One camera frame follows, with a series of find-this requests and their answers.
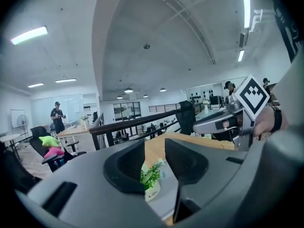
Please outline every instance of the white ceiling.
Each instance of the white ceiling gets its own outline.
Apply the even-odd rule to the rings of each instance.
[[[179,11],[165,1],[124,2],[112,22],[104,52],[104,100],[114,100],[126,87],[132,87],[137,98],[157,95],[161,87],[185,89],[204,84],[204,79],[218,70],[254,65],[265,52],[263,45],[271,28],[276,26],[274,22],[257,25],[248,37],[243,61],[238,63],[243,0],[178,0],[204,34],[214,65]],[[271,0],[252,0],[252,10],[271,8]],[[145,43],[150,49],[143,49]]]
[[[243,61],[237,63],[243,0],[176,0],[201,30],[216,62],[212,64],[188,22],[168,2],[124,0],[119,11],[114,8],[117,14],[110,33],[102,38],[106,40],[105,50],[100,50],[104,55],[103,72],[96,75],[95,70],[94,77],[92,37],[98,34],[92,34],[92,24],[93,16],[99,16],[94,14],[96,1],[25,0],[17,5],[4,31],[0,82],[36,93],[63,86],[95,86],[95,79],[100,83],[102,78],[103,100],[115,100],[129,86],[137,94],[133,97],[154,96],[161,87],[168,91],[186,89],[204,84],[219,70],[254,65],[265,53],[263,45],[275,26],[257,25],[248,38]],[[271,9],[271,0],[252,0],[252,7]],[[44,25],[47,35],[11,44],[13,37]],[[143,49],[145,43],[151,45],[150,49]],[[55,83],[64,77],[77,81]],[[45,85],[27,88],[40,82]]]
[[[95,3],[96,0],[24,0],[17,4],[4,31],[0,81],[31,93],[95,85],[91,50]],[[10,42],[41,26],[47,27],[47,35],[19,45]],[[55,83],[63,78],[77,81]],[[45,85],[27,88],[40,82]]]

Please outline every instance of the dark pants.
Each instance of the dark pants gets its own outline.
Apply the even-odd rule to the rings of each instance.
[[[65,129],[65,126],[63,124],[58,124],[55,126],[55,132],[56,134],[62,132]]]

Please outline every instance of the floor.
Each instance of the floor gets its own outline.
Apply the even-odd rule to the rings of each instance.
[[[96,151],[93,143],[92,136],[88,134],[82,134],[75,137],[76,141],[79,141],[78,152],[86,151],[92,152]],[[66,150],[72,153],[71,147],[66,147]],[[51,175],[52,172],[47,164],[41,164],[43,157],[39,155],[28,142],[21,142],[18,146],[18,154],[21,158],[21,164],[27,169],[29,173],[34,176],[40,177],[42,179]]]

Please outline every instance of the watch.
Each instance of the watch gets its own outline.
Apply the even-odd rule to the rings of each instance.
[[[276,106],[272,106],[272,109],[274,110],[275,113],[275,125],[270,131],[271,133],[278,131],[281,128],[282,125],[282,112],[279,108]]]

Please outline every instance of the fluorescent light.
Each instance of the fluorescent light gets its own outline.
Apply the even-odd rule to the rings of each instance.
[[[239,52],[238,62],[242,61],[244,52],[245,52],[244,50],[241,50],[241,51]]]
[[[28,86],[29,88],[33,88],[33,87],[37,87],[37,86],[41,86],[41,85],[43,85],[43,83],[39,83],[39,84],[36,84],[36,85],[30,85],[30,86]]]
[[[251,7],[250,7],[250,0],[244,0],[244,28],[249,28],[250,25],[250,12],[251,12]]]
[[[127,87],[124,91],[125,91],[126,93],[131,93],[131,92],[133,92],[133,90],[132,90],[130,87]]]
[[[76,81],[75,78],[71,78],[71,79],[62,79],[62,80],[56,80],[56,83],[63,83],[63,82],[70,82],[70,81]]]
[[[31,39],[31,38],[34,38],[34,37],[37,37],[37,36],[46,35],[47,33],[48,33],[48,31],[47,31],[47,28],[45,26],[40,27],[40,28],[36,28],[36,29],[30,30],[28,32],[25,32],[25,33],[15,37],[15,38],[13,38],[11,40],[11,42],[14,45],[17,45],[17,44],[21,43],[22,41],[25,41],[25,40],[28,40],[28,39]]]

